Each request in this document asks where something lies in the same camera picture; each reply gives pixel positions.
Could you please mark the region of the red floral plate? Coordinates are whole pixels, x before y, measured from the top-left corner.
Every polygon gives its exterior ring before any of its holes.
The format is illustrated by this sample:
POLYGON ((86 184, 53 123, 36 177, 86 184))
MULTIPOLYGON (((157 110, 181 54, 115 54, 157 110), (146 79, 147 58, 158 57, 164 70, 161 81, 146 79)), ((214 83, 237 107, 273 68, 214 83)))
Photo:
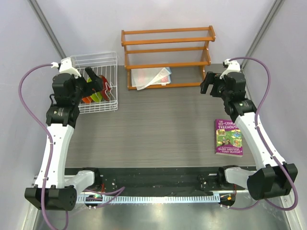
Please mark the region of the red floral plate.
POLYGON ((102 98, 109 102, 111 101, 111 87, 103 75, 100 75, 99 77, 103 80, 103 90, 101 91, 102 98))

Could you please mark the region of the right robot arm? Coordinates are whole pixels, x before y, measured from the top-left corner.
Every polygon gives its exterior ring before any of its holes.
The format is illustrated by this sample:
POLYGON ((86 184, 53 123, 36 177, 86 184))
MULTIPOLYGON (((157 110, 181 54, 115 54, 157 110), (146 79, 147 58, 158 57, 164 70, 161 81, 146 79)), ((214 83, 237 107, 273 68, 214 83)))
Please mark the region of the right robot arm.
POLYGON ((238 166, 224 166, 217 176, 217 185, 228 189, 233 184, 243 187, 255 200, 286 196, 292 190, 291 183, 298 174, 293 163, 286 163, 266 134, 260 117, 256 115, 256 106, 246 98, 246 79, 241 72, 220 74, 207 72, 200 84, 205 94, 212 85, 210 95, 221 98, 225 112, 241 131, 253 155, 256 171, 244 170, 238 166))

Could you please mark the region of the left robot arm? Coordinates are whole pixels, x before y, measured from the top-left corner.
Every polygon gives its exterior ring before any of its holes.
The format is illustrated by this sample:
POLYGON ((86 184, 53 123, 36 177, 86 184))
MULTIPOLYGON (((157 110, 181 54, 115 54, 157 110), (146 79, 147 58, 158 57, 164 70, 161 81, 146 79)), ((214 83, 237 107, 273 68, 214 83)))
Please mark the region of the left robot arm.
POLYGON ((53 78, 55 104, 46 113, 47 142, 39 175, 32 188, 26 188, 24 197, 40 210, 73 210, 77 196, 86 189, 97 191, 102 178, 97 168, 82 168, 69 180, 64 179, 67 152, 73 135, 79 104, 84 97, 102 90, 102 79, 90 67, 87 82, 74 67, 59 68, 53 78))

